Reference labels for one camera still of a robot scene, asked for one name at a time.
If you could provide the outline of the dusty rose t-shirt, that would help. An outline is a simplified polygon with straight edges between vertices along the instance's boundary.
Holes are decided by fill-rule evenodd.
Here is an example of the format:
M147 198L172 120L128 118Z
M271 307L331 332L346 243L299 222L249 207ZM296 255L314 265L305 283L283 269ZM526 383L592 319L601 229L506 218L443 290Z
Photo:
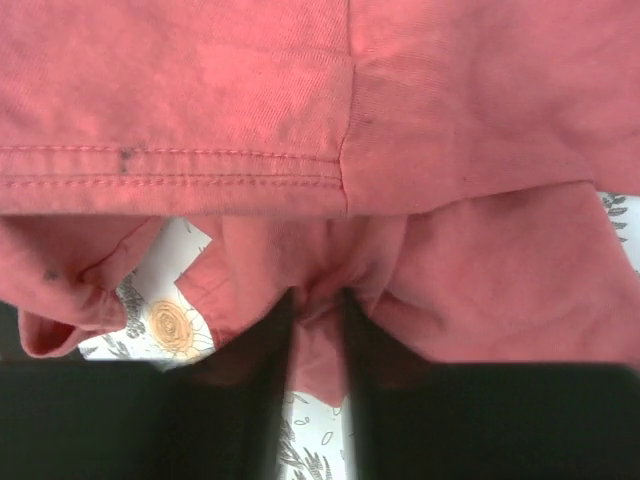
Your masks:
M296 287L294 386L332 405L345 287L429 359L637 365L603 192L639 192L635 1L1 5L1 297L35 357L121 329L183 217L213 334Z

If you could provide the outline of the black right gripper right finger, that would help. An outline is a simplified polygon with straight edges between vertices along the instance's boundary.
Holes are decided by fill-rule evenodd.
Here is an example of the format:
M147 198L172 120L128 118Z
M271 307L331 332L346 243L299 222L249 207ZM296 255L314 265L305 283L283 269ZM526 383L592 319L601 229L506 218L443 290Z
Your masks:
M635 479L639 375L425 359L342 294L359 479Z

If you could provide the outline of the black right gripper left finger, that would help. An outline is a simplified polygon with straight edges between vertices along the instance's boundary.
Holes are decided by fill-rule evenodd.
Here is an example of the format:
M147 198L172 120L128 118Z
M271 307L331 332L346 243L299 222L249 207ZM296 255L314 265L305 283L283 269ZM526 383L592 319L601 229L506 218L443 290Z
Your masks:
M274 479L292 340L285 293L203 359L1 365L5 479Z

